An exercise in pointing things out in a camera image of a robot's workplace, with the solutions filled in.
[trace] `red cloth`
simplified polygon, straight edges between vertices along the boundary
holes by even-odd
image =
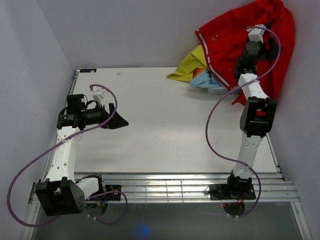
[[[282,1],[256,0],[211,20],[196,30],[195,34],[201,42],[210,71],[230,90],[237,85],[234,77],[236,59],[241,56],[247,43],[246,27],[257,24],[267,26],[278,35],[281,41],[279,62],[271,73],[260,80],[264,92],[270,98],[277,99],[295,46],[294,19]],[[272,36],[265,31],[263,39],[267,48],[269,37]],[[259,60],[258,76],[268,71],[273,63],[274,60]],[[243,93],[233,103],[238,102],[246,104]]]

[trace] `white table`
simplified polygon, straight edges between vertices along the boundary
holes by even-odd
[[[205,139],[207,117],[220,95],[186,82],[167,79],[175,67],[98,68],[79,73],[74,94],[92,99],[91,84],[110,88],[118,99],[117,112],[129,122],[120,129],[96,129],[83,135],[76,172],[105,173],[229,173],[234,163],[219,158]],[[217,151],[237,158],[243,106],[229,96],[212,116],[209,138]],[[267,138],[253,168],[276,173]]]

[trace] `striped trim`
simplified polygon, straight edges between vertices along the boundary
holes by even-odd
[[[209,54],[209,53],[208,53],[208,47],[207,47],[207,44],[206,44],[204,38],[202,37],[201,33],[199,33],[199,37],[201,38],[202,43],[203,43],[203,45],[204,45],[205,53],[206,53],[206,55],[208,55],[208,54]]]
[[[217,72],[213,69],[213,67],[212,67],[211,65],[209,65],[209,67],[210,67],[211,71],[212,71],[227,87],[230,87],[230,84],[229,84],[226,80],[224,80],[223,77],[220,76],[219,73],[217,73]]]

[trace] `white plastic part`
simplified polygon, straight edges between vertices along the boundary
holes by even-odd
[[[265,28],[266,26],[263,25],[263,24],[257,24],[256,26],[258,27],[263,27]],[[264,43],[264,38],[263,38],[263,35],[265,33],[265,30],[263,29],[260,29],[260,28],[252,28],[252,29],[248,29],[248,31],[250,31],[248,33],[248,37],[249,37],[249,40],[252,41],[252,42],[262,42]]]
[[[100,88],[96,90],[94,94],[92,94],[92,97],[95,101],[98,102],[100,106],[106,106],[105,104],[103,104],[103,99],[105,99],[107,95],[108,95],[108,91],[103,88]]]
[[[84,199],[89,198],[99,190],[99,182],[96,177],[84,178],[76,184],[84,193]]]
[[[246,84],[252,80],[257,79],[257,75],[253,73],[246,73],[246,74],[241,74],[238,85],[241,86],[243,84]],[[243,93],[245,95],[245,98],[248,99],[248,97],[257,97],[259,99],[266,99],[268,96],[265,94],[265,92],[262,90],[261,85],[258,81],[253,82],[247,86],[244,86],[242,88]]]
[[[72,128],[72,126],[65,126],[57,130],[57,143],[63,141],[71,134],[80,132],[80,129]],[[76,135],[71,139],[64,141],[54,152],[53,161],[50,170],[46,175],[46,179],[50,182],[61,181],[63,177],[68,180],[75,181],[75,161],[78,150],[78,145],[81,140],[82,134]]]
[[[262,140],[263,137],[260,136],[247,137],[246,133],[243,131],[241,147],[237,159],[252,167],[255,162],[258,147]],[[236,163],[232,172],[235,177],[240,177],[241,179],[248,179],[252,177],[251,170],[241,163]]]

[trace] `garment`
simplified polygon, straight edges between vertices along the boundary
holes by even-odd
[[[263,91],[270,98],[278,98],[295,46],[294,19],[280,0],[256,0],[248,5],[228,11],[195,31],[201,42],[209,70],[228,89],[235,87],[236,60],[247,43],[246,27],[264,24],[274,31],[281,41],[281,56],[271,73],[260,80]],[[263,40],[268,48],[270,34]],[[270,69],[274,60],[257,61],[257,74]],[[242,94],[234,103],[246,104]]]
[[[180,63],[174,73],[168,74],[168,79],[190,82],[195,69],[208,69],[204,51],[201,45],[193,49]]]
[[[203,70],[201,73],[195,76],[189,84],[192,87],[200,87],[204,89],[221,87],[222,84],[216,79],[215,76],[208,70]]]

